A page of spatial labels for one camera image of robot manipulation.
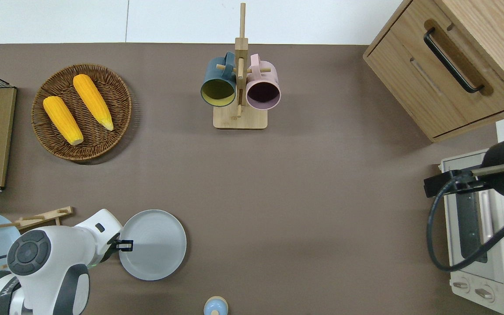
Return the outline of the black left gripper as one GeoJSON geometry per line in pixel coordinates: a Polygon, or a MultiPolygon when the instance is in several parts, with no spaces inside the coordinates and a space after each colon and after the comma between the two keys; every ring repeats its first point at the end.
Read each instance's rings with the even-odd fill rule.
{"type": "Polygon", "coordinates": [[[104,263],[104,261],[108,260],[114,253],[121,251],[121,252],[132,252],[133,251],[133,245],[134,245],[134,240],[120,240],[119,239],[120,235],[116,234],[113,237],[111,237],[105,246],[105,253],[100,259],[99,263],[104,263]]]}

